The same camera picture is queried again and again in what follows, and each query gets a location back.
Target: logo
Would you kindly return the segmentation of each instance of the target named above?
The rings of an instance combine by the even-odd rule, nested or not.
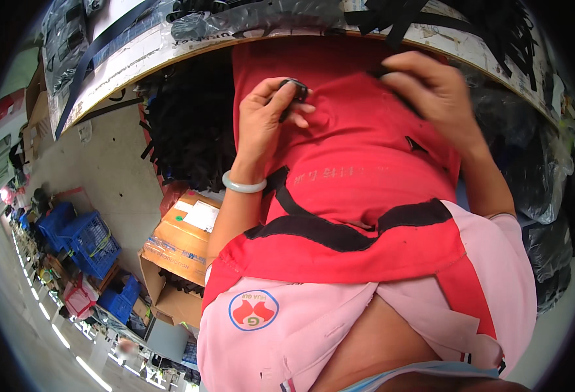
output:
[[[270,325],[279,313],[279,302],[265,290],[237,294],[229,303],[229,318],[242,331],[256,331]]]

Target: blue crate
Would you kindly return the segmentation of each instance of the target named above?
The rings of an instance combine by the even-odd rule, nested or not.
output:
[[[126,324],[133,311],[133,304],[128,303],[122,295],[117,294],[110,288],[104,290],[97,303],[104,309],[109,310],[122,324]]]
[[[58,236],[82,271],[104,279],[122,249],[98,211],[82,214]]]
[[[129,276],[126,285],[122,289],[122,294],[120,295],[126,302],[131,304],[131,307],[133,307],[133,305],[135,305],[135,301],[137,301],[137,298],[140,296],[140,290],[140,283],[131,275]]]
[[[39,231],[48,240],[55,252],[63,249],[64,241],[58,238],[61,231],[76,218],[74,206],[68,201],[59,203],[53,210],[37,222]]]
[[[196,343],[187,342],[185,346],[185,351],[183,352],[183,358],[185,362],[193,363],[194,365],[198,365],[198,360],[196,359]]]

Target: hand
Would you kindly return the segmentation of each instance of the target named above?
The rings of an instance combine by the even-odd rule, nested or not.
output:
[[[409,100],[462,158],[487,151],[464,76],[456,68],[417,51],[393,55],[382,65],[392,72],[381,81]]]
[[[286,77],[270,78],[258,84],[240,103],[239,141],[236,161],[231,169],[231,181],[260,182],[264,167],[277,149],[279,141],[279,118],[289,107],[296,94],[296,85],[279,84]],[[302,113],[312,113],[316,108],[309,104],[292,104],[284,123],[294,123],[300,128],[309,124]]]

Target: concrete floor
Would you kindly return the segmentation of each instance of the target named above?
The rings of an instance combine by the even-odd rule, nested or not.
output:
[[[56,142],[46,135],[26,195],[30,198],[40,186],[48,194],[83,187],[122,248],[120,266],[143,281],[137,252],[159,223],[163,193],[153,165],[140,158],[146,139],[139,121],[138,107],[132,105],[91,120],[87,145],[76,127]]]

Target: cardboard box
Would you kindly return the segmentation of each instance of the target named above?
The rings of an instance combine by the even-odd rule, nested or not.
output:
[[[164,269],[205,286],[206,247],[221,203],[193,191],[164,215],[140,255]]]
[[[24,160],[32,162],[39,158],[37,150],[41,139],[52,130],[50,127],[50,113],[48,111],[48,91],[43,76],[41,58],[37,71],[35,71],[33,78],[26,88],[25,101],[28,124],[25,129],[22,130],[22,137],[24,138]]]
[[[141,318],[141,320],[144,322],[144,325],[148,325],[150,317],[146,316],[146,313],[148,312],[148,306],[144,303],[144,301],[138,298],[133,305],[133,311]]]
[[[143,258],[140,254],[141,273],[146,289],[153,301],[150,307],[154,317],[171,325],[181,322],[200,327],[200,310],[203,300],[196,293],[185,294],[166,284],[166,278],[159,276],[161,267]]]

